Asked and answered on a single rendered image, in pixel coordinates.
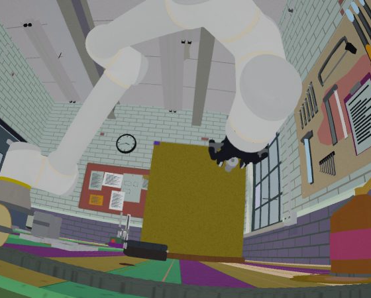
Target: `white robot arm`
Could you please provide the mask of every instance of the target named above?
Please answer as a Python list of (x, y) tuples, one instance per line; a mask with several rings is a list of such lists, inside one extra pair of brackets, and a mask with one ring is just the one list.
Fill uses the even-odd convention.
[[(146, 0), (87, 36), (91, 58), (105, 68), (89, 97), (48, 157), (37, 146), (16, 142), (0, 173), (0, 200), (30, 208), (24, 195), (35, 187), (69, 195), (78, 182), (77, 163), (131, 85), (142, 81), (148, 60), (130, 46), (185, 29), (206, 28), (235, 57), (237, 93), (226, 135), (245, 152), (263, 149), (295, 109), (301, 80), (286, 61), (277, 26), (251, 0)], [(10, 195), (1, 195), (5, 189)]]

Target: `clock face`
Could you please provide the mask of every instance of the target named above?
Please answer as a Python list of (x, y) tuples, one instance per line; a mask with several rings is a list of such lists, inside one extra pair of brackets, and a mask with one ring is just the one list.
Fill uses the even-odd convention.
[(117, 148), (122, 153), (131, 153), (136, 148), (136, 138), (131, 134), (123, 134), (117, 140)]

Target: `electrical outlet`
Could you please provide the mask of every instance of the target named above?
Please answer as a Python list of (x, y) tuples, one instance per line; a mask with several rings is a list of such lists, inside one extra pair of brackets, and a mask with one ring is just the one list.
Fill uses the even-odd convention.
[(297, 212), (290, 212), (283, 215), (282, 220), (284, 222), (284, 226), (291, 226), (297, 223)]

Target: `pink label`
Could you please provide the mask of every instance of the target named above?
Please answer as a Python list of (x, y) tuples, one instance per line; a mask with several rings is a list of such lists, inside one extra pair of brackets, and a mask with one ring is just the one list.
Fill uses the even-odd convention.
[(332, 233), (331, 260), (371, 259), (371, 228)]

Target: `ceiling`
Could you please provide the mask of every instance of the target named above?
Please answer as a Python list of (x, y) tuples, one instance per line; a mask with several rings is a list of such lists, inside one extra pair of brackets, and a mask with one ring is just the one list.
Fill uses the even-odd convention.
[[(144, 0), (87, 0), (94, 25), (106, 24), (126, 13)], [(74, 63), (68, 63), (66, 52), (56, 42), (58, 35), (52, 34), (52, 27), (46, 21), (47, 18), (40, 10), (40, 2), (43, 0), (0, 0), (0, 20), (7, 32), (12, 36), (16, 45), (20, 48), (23, 56), (45, 85), (53, 100), (68, 102), (59, 85), (45, 66), (38, 51), (22, 26), (27, 19), (39, 20), (57, 57), (60, 57), (65, 72), (71, 84), (81, 99), (85, 98), (89, 91), (85, 92), (84, 83), (77, 82), (74, 75)], [(276, 23), (279, 22), (286, 0), (255, 0), (261, 11), (271, 17)], [(199, 33), (192, 32), (192, 44), (189, 49), (189, 59), (184, 61), (183, 80), (183, 109), (193, 109), (195, 95), (195, 81), (197, 75), (197, 63), (199, 52)], [(162, 72), (160, 61), (159, 38), (141, 42), (132, 46), (149, 61), (149, 68), (143, 81), (132, 86), (121, 98), (121, 104), (163, 107)], [(220, 43), (215, 41), (211, 62), (211, 71), (205, 98), (204, 111), (229, 113), (235, 98), (235, 60), (234, 56)]]

